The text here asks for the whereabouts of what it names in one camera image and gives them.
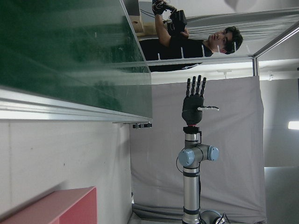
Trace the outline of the right robot hand dark grey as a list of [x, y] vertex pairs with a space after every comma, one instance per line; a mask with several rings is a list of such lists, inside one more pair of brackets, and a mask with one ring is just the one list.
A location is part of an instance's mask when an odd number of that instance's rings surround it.
[[219, 107], [204, 105], [204, 91], [206, 85], [206, 78], [201, 80], [201, 75], [193, 76], [187, 79], [186, 94], [182, 107], [182, 118], [188, 126], [195, 126], [201, 120], [204, 110], [217, 110]]

